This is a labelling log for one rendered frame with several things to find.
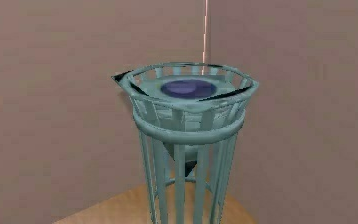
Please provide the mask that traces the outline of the blue round dish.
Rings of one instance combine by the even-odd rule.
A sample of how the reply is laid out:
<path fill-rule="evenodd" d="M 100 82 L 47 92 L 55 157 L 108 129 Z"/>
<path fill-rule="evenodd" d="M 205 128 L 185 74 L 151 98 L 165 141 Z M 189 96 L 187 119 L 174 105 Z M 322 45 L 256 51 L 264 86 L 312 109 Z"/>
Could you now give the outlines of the blue round dish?
<path fill-rule="evenodd" d="M 161 86 L 161 92 L 174 98 L 198 99 L 210 97 L 216 92 L 214 84 L 203 80 L 176 80 Z"/>

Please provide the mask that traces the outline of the teal slatted stand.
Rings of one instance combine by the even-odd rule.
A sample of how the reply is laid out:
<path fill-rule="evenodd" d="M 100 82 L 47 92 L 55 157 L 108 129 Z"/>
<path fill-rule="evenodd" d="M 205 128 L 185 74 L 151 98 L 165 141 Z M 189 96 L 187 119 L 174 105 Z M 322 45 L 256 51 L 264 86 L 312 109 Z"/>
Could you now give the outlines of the teal slatted stand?
<path fill-rule="evenodd" d="M 217 90 L 198 99 L 161 92 L 190 79 Z M 112 80 L 131 101 L 152 224 L 221 224 L 238 132 L 259 82 L 234 67 L 194 62 L 148 65 Z"/>

